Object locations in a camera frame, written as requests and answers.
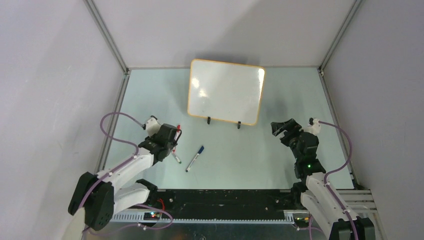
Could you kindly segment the yellow framed whiteboard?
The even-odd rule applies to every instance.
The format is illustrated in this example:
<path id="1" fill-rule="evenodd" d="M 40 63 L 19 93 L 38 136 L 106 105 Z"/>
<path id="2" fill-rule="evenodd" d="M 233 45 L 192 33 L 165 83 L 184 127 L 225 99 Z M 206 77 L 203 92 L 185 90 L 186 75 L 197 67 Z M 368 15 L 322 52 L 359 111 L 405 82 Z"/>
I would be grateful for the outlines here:
<path id="1" fill-rule="evenodd" d="M 254 126 L 259 119 L 266 69 L 261 66 L 193 59 L 187 113 L 192 117 Z"/>

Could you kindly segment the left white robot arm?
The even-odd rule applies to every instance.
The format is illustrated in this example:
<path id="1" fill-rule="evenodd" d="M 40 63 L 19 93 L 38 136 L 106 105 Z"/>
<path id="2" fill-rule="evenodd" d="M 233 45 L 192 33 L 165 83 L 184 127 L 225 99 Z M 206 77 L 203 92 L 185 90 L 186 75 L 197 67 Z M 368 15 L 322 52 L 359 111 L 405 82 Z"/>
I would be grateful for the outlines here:
<path id="1" fill-rule="evenodd" d="M 92 230 L 103 229 L 112 217 L 142 204 L 145 208 L 164 206 L 158 200 L 157 186 L 135 176 L 162 162 L 177 146 L 180 129 L 170 124 L 146 126 L 148 136 L 140 144 L 132 143 L 134 153 L 118 165 L 83 173 L 76 184 L 67 212 L 74 216 L 84 209 L 84 224 Z"/>

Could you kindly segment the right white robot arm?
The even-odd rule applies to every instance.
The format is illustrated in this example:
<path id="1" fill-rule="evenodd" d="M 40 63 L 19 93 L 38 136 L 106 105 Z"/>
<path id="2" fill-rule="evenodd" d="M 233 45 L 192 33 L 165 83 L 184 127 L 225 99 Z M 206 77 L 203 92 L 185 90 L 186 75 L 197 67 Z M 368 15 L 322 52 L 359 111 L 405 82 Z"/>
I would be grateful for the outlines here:
<path id="1" fill-rule="evenodd" d="M 291 204 L 306 208 L 329 240 L 374 240 L 374 223 L 359 216 L 329 180 L 331 174 L 351 162 L 352 156 L 349 154 L 345 163 L 332 171 L 326 171 L 317 157 L 318 133 L 325 124 L 317 118 L 310 118 L 305 127 L 294 119 L 270 124 L 272 134 L 281 135 L 280 142 L 290 148 L 295 159 L 294 173 L 299 181 L 290 190 Z"/>

